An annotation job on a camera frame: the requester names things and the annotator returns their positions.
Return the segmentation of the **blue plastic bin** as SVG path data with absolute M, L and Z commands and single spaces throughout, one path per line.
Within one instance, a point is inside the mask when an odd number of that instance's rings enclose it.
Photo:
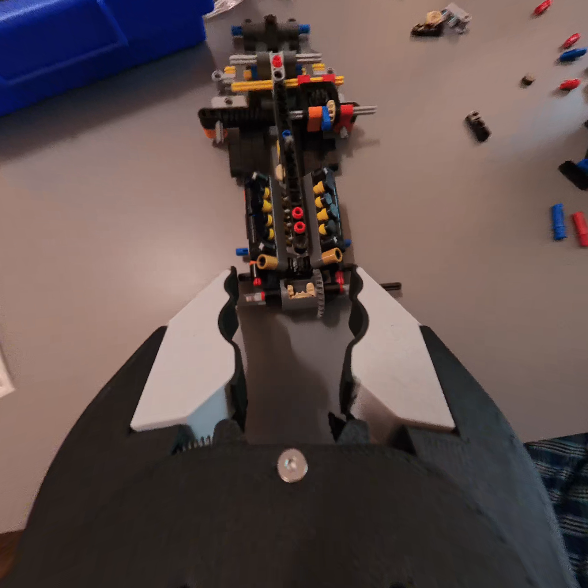
M 206 39 L 213 1 L 1 1 L 1 116 Z

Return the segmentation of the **lego car chassis model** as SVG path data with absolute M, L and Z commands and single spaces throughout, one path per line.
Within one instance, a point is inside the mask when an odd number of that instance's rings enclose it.
M 344 76 L 309 48 L 310 33 L 272 14 L 232 26 L 236 53 L 212 74 L 217 96 L 198 117 L 207 138 L 226 145 L 244 190 L 243 304 L 322 319 L 329 301 L 349 295 L 336 150 L 378 107 L 344 98 Z

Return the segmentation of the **light grey lego connector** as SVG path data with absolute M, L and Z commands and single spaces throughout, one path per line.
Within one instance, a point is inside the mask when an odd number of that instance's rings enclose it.
M 444 7 L 441 14 L 445 25 L 458 34 L 464 34 L 472 20 L 471 14 L 454 2 Z

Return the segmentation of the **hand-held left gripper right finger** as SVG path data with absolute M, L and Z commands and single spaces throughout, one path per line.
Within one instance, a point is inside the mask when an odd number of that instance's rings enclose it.
M 456 431 L 422 325 L 359 266 L 349 269 L 349 331 L 339 411 L 328 414 L 338 443 L 388 443 L 402 428 Z

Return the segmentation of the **person's plaid shirt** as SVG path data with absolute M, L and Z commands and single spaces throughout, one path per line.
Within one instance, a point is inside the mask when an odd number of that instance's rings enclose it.
M 579 586 L 587 587 L 587 433 L 525 447 L 552 501 Z

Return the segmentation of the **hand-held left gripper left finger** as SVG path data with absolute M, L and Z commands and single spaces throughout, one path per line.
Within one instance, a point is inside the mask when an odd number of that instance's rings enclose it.
M 239 346 L 239 280 L 222 271 L 168 323 L 130 427 L 187 426 L 198 442 L 233 419 L 245 429 L 247 390 Z

